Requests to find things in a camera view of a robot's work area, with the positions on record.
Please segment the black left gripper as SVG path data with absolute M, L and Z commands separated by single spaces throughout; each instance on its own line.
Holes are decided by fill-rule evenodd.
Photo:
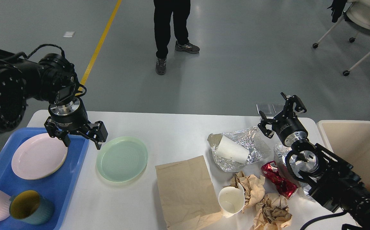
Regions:
M 71 140 L 68 134 L 75 134 L 91 140 L 97 150 L 107 140 L 108 132 L 102 121 L 90 123 L 84 104 L 79 97 L 74 97 L 64 105 L 49 105 L 50 116 L 44 123 L 47 133 L 52 138 L 61 140 L 69 147 Z

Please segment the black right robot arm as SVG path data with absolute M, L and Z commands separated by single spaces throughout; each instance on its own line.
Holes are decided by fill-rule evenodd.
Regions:
M 281 144 L 291 150 L 285 157 L 289 174 L 297 181 L 310 186 L 309 195 L 332 214 L 314 218 L 301 227 L 324 219 L 350 214 L 357 226 L 343 224 L 343 230 L 370 230 L 370 192 L 353 166 L 319 143 L 308 139 L 308 131 L 298 115 L 307 111 L 301 99 L 281 93 L 285 100 L 283 109 L 273 118 L 263 111 L 258 128 L 268 138 L 274 134 Z

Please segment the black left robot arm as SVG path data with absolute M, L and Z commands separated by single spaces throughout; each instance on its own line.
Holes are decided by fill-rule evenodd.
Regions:
M 89 121 L 82 101 L 87 89 L 79 82 L 65 52 L 49 53 L 37 63 L 29 58 L 30 54 L 24 52 L 0 49 L 0 133 L 19 126 L 27 100 L 33 98 L 49 103 L 44 127 L 50 137 L 69 146 L 68 135 L 79 135 L 93 141 L 100 150 L 107 140 L 107 129 L 102 121 Z

